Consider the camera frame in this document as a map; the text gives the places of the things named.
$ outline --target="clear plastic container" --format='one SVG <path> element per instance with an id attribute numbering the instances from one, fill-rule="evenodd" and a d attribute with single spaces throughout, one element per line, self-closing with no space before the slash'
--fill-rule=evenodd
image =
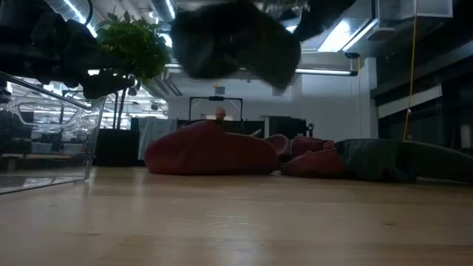
<path id="1" fill-rule="evenodd" d="M 0 194 L 89 178 L 105 98 L 0 97 Z"/>

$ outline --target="white wall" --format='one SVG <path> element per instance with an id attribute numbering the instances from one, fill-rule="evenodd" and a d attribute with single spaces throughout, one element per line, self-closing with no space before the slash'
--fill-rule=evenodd
<path id="1" fill-rule="evenodd" d="M 370 98 L 375 71 L 375 59 L 368 58 L 357 77 L 303 75 L 293 87 L 292 116 L 313 123 L 314 137 L 378 137 L 377 108 Z"/>
<path id="2" fill-rule="evenodd" d="M 209 101 L 209 100 L 193 100 L 192 101 L 192 120 L 202 119 L 201 115 L 214 115 L 217 107 L 225 108 L 227 115 L 234 120 L 239 120 L 239 101 Z M 260 100 L 244 100 L 243 101 L 243 119 L 261 120 L 261 116 L 291 116 L 289 101 L 260 101 Z M 189 99 L 178 98 L 169 101 L 170 119 L 188 119 Z"/>
<path id="3" fill-rule="evenodd" d="M 357 77 L 302 75 L 290 88 L 287 101 L 245 100 L 243 119 L 261 116 L 291 116 L 314 124 L 314 137 L 330 140 L 378 137 L 378 108 L 370 98 L 376 88 L 376 61 L 368 58 Z M 239 102 L 193 101 L 192 120 L 212 115 L 224 107 L 239 119 Z M 169 101 L 169 118 L 188 119 L 188 98 Z"/>

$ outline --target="cushion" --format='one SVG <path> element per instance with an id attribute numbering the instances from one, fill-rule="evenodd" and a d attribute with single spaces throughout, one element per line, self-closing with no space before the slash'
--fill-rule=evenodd
<path id="1" fill-rule="evenodd" d="M 154 174 L 269 174 L 278 160 L 270 143 L 204 120 L 151 142 L 145 163 Z"/>
<path id="2" fill-rule="evenodd" d="M 282 134 L 275 134 L 265 138 L 276 150 L 278 155 L 289 154 L 289 140 Z"/>
<path id="3" fill-rule="evenodd" d="M 296 157 L 281 167 L 281 173 L 296 177 L 333 177 L 346 172 L 336 149 L 312 152 Z"/>
<path id="4" fill-rule="evenodd" d="M 334 149 L 335 146 L 330 146 L 330 143 L 333 145 L 331 140 L 321 140 L 314 137 L 297 136 L 293 138 L 290 145 L 290 155 L 292 157 L 299 157 L 305 154 L 307 151 L 318 152 L 325 149 Z"/>

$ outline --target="ceiling duct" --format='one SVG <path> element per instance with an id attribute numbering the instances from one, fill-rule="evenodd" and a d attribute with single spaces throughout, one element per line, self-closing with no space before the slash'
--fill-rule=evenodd
<path id="1" fill-rule="evenodd" d="M 177 5 L 174 0 L 149 0 L 149 3 L 160 21 L 170 22 L 176 18 Z"/>
<path id="2" fill-rule="evenodd" d="M 86 21 L 89 15 L 90 8 L 86 0 L 45 0 L 54 12 L 61 14 L 65 21 L 74 19 L 81 23 Z M 102 22 L 103 18 L 94 10 L 92 20 L 89 24 L 93 28 L 99 22 Z"/>

